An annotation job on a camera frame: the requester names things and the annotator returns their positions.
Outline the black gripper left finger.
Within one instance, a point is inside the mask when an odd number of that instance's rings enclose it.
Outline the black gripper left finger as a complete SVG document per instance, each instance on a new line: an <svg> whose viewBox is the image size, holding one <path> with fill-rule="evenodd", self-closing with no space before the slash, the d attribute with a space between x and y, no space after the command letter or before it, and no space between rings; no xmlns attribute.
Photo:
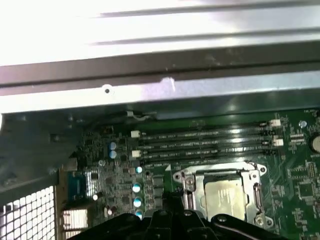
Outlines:
<svg viewBox="0 0 320 240"><path fill-rule="evenodd" d="M172 192L162 195L162 208L151 216L139 218L124 213L87 229L72 237L73 240L169 240L173 220Z"/></svg>

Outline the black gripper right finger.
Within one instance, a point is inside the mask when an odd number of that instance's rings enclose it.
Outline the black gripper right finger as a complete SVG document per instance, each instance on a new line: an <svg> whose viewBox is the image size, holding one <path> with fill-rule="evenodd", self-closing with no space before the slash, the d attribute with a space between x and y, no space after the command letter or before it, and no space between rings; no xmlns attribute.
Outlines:
<svg viewBox="0 0 320 240"><path fill-rule="evenodd" d="M227 214L217 214L206 220L193 210L186 210L182 197L172 194L175 222L189 240L284 240L283 236Z"/></svg>

